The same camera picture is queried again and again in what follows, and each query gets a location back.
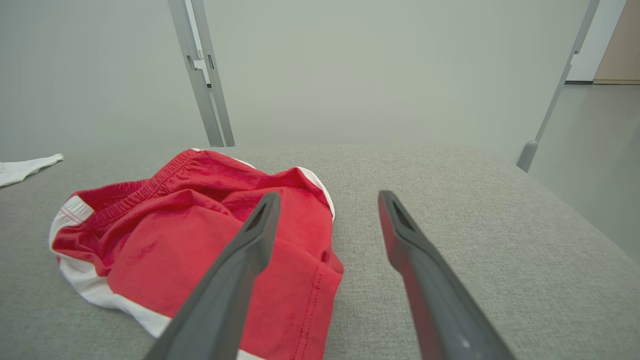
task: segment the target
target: black baseboard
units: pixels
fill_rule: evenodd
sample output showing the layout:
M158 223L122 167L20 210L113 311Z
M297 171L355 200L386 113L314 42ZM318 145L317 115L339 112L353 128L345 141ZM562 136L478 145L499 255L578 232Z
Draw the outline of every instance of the black baseboard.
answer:
M593 80L591 81L581 81L581 80L567 80L564 82L565 85L592 85Z

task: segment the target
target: glossy floor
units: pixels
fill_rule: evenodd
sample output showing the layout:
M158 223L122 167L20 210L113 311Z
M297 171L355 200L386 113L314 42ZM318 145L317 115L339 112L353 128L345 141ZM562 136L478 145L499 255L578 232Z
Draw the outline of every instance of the glossy floor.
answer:
M529 173L640 263L640 85L565 85Z

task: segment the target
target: white cloth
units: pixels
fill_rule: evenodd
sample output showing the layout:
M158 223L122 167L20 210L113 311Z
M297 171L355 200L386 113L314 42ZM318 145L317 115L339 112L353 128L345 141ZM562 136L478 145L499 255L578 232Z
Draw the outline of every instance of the white cloth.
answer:
M18 161L15 163L0 162L0 186L19 183L25 177L37 173L41 168L49 167L60 160L64 160L62 154L55 154L48 158Z

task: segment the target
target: gray fabric surface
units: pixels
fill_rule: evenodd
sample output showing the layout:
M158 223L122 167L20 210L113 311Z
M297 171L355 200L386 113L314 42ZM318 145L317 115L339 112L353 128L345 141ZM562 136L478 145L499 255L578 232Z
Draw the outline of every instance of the gray fabric surface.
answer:
M153 339L85 302L47 249L74 191L150 177L180 149L73 158L0 188L0 354L139 359ZM313 170L336 208L344 264L325 359L419 357L376 199L393 190L519 359L637 359L640 267L513 165L456 147L295 147L222 152L266 172Z

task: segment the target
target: red clothing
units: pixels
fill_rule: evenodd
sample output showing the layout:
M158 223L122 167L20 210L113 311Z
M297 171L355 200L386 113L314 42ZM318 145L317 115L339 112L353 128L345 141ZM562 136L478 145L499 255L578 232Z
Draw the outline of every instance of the red clothing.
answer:
M331 249L331 198L307 169L268 175L217 152L187 150L151 179L74 193L49 243L86 300L133 315L157 337L268 192L280 194L280 220L240 349L264 359L321 359L342 264Z

